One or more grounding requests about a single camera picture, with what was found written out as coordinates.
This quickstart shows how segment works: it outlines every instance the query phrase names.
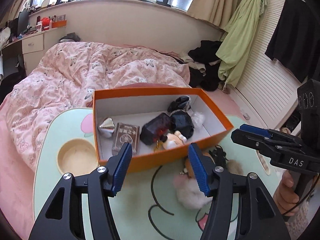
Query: finger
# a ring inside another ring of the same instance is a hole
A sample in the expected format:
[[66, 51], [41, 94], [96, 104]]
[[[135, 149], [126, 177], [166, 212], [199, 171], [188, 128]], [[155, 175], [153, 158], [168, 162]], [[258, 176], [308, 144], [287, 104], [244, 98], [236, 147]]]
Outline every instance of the finger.
[[283, 199], [288, 203], [298, 203], [299, 196], [294, 193], [292, 188], [287, 187], [285, 184], [280, 183], [279, 187], [279, 193], [283, 197]]
[[287, 187], [293, 187], [293, 178], [289, 171], [285, 171], [284, 174], [282, 174], [282, 183], [285, 184]]
[[[280, 194], [279, 190], [276, 191], [276, 199], [279, 205], [286, 211], [292, 209], [295, 206], [294, 203], [288, 203], [287, 201], [285, 201], [282, 195]], [[291, 213], [296, 213], [298, 212], [298, 210], [299, 210], [299, 207], [296, 207], [294, 210], [291, 211]]]
[[[276, 203], [276, 206], [278, 207], [281, 215], [283, 215], [284, 213], [286, 213], [287, 211], [279, 204], [279, 202], [275, 199], [275, 203]], [[294, 216], [294, 213], [290, 212], [288, 214], [286, 214], [287, 217], [292, 217]]]

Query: louvered door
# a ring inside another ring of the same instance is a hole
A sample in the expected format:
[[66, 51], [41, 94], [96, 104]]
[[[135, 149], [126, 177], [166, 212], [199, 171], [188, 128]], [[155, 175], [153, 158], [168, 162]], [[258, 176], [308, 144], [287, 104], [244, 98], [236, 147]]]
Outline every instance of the louvered door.
[[271, 129], [282, 124], [297, 106], [297, 88], [301, 85], [280, 62], [264, 55], [284, 1], [270, 0], [257, 40], [236, 86]]

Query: metal bolt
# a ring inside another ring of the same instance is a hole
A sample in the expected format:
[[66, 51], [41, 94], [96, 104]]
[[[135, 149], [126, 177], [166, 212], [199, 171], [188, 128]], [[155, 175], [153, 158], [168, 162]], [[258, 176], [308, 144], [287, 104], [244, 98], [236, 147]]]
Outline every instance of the metal bolt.
[[71, 174], [70, 173], [63, 174], [63, 178], [64, 179], [70, 179], [71, 178]]
[[254, 172], [251, 172], [251, 173], [249, 174], [249, 177], [250, 177], [251, 179], [257, 179], [257, 178], [258, 178], [258, 175], [255, 174]]
[[100, 167], [98, 167], [97, 168], [97, 171], [99, 172], [99, 173], [103, 173], [103, 172], [105, 172], [107, 169], [105, 168], [105, 166], [100, 166]]
[[217, 166], [214, 168], [216, 172], [223, 172], [223, 168], [221, 166]]

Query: camera lens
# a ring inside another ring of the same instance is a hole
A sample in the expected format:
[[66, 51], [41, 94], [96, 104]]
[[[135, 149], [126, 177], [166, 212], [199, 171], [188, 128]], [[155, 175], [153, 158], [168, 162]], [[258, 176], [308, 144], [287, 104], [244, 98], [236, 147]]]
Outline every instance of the camera lens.
[[307, 94], [303, 94], [303, 107], [308, 108], [308, 96]]
[[309, 93], [309, 104], [310, 104], [311, 107], [313, 107], [314, 102], [315, 101], [314, 101], [314, 98], [313, 98], [313, 93], [310, 92]]
[[302, 108], [302, 98], [299, 97], [299, 107]]

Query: round beige recess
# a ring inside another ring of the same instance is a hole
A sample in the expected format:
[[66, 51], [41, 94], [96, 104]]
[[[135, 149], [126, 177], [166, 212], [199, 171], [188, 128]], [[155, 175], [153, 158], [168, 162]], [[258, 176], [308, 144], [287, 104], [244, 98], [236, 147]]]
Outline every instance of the round beige recess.
[[57, 166], [61, 174], [89, 174], [98, 167], [95, 147], [84, 139], [70, 140], [59, 150]]

